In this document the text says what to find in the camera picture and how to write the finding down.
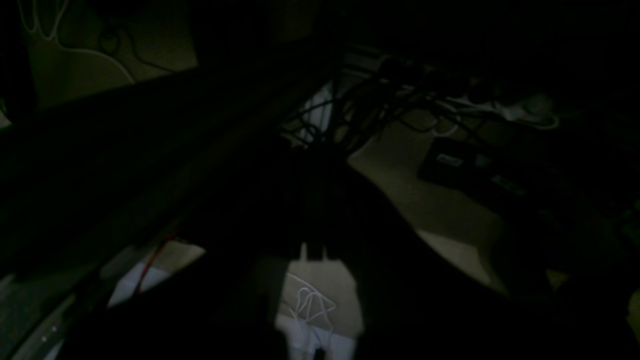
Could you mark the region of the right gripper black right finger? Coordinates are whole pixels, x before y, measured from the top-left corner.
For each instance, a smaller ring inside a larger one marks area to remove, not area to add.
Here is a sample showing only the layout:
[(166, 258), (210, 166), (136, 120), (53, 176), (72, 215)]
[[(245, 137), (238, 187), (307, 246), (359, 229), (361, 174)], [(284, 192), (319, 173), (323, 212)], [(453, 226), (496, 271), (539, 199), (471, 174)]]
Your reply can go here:
[(361, 303), (357, 360), (639, 358), (626, 320), (635, 276), (503, 295), (439, 255), (343, 158), (320, 158), (320, 194), (327, 254)]

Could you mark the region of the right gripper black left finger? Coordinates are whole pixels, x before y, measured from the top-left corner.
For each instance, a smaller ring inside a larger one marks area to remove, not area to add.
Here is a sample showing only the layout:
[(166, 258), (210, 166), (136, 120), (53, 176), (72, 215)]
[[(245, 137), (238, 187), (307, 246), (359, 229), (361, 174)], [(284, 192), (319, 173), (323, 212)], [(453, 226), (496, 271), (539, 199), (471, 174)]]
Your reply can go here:
[(178, 236), (205, 253), (167, 280), (94, 310), (67, 336), (60, 360), (272, 360), (277, 292), (299, 256), (310, 151), (268, 146), (227, 173)]

